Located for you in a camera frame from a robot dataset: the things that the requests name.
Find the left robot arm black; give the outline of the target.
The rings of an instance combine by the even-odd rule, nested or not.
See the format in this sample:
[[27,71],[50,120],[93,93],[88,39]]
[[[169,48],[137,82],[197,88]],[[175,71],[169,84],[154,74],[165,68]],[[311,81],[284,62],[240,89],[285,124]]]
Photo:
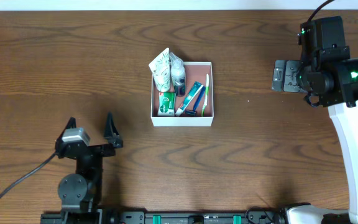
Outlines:
[[59,183],[58,196],[62,201],[57,223],[108,223],[110,216],[98,211],[103,183],[103,159],[116,155],[124,143],[108,113],[104,136],[105,144],[92,146],[83,128],[76,126],[71,117],[55,142],[58,158],[76,161],[75,173],[65,176]]

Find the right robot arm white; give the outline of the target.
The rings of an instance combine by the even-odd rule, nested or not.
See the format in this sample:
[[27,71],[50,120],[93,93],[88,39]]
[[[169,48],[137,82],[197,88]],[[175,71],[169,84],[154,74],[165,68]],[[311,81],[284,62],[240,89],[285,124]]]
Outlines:
[[277,60],[272,90],[303,93],[312,107],[326,107],[341,145],[349,187],[349,209],[298,205],[285,223],[358,223],[358,58],[351,58],[342,18],[309,18],[300,26],[298,60]]

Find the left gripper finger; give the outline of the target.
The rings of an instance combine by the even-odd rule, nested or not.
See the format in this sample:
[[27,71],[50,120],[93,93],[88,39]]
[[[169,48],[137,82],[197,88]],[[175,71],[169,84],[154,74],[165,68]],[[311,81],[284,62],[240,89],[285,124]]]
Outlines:
[[73,128],[76,128],[76,119],[74,117],[71,117],[68,122],[67,122],[67,125],[65,126],[65,129],[73,129]]
[[112,113],[109,112],[106,119],[104,138],[108,143],[112,144],[115,148],[122,148],[124,143],[114,125]]

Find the green white toothbrush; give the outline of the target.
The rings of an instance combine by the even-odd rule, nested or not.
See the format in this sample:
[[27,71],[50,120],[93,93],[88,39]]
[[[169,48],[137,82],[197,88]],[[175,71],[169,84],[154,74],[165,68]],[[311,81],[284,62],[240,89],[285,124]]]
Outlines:
[[204,117],[204,111],[208,105],[208,91],[209,91],[209,74],[206,74],[206,85],[205,85],[205,91],[204,91],[204,102],[203,107],[201,110],[201,117]]

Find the clear pump soap bottle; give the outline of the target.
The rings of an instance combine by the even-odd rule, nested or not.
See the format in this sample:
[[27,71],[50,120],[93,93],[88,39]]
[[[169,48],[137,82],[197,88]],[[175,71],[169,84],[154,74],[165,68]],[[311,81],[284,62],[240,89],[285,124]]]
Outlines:
[[183,97],[186,93],[186,72],[184,62],[173,52],[170,52],[170,75],[173,88],[177,97]]

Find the green soap bar pack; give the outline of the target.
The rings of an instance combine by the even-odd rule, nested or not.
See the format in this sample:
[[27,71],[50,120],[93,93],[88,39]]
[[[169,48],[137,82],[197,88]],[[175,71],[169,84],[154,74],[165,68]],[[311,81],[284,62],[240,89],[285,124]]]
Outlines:
[[158,116],[174,116],[175,115],[175,99],[174,92],[160,92],[158,94],[159,107]]

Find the Colgate toothpaste tube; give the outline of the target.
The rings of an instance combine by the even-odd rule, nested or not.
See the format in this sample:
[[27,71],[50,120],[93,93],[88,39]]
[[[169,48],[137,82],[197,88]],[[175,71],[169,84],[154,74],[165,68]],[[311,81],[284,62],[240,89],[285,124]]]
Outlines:
[[204,87],[204,85],[200,82],[194,82],[191,90],[183,100],[183,103],[177,109],[175,116],[180,116],[186,110],[187,106],[191,103],[192,99],[200,92],[202,87]]

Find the white Pantene tube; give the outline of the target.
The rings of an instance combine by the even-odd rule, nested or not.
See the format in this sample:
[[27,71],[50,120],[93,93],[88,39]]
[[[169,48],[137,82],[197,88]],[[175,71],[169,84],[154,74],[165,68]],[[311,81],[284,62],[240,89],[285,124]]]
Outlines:
[[149,63],[155,87],[160,92],[167,92],[171,88],[169,54],[170,50],[169,48],[166,48]]

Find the blue disposable razor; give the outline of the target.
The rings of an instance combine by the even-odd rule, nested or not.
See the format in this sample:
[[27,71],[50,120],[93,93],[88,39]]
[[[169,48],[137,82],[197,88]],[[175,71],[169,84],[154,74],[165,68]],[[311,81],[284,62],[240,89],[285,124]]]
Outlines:
[[200,104],[200,101],[205,93],[206,87],[202,87],[202,89],[200,90],[198,97],[193,105],[193,109],[192,110],[185,110],[185,114],[189,115],[189,116],[196,116],[197,114],[197,108]]

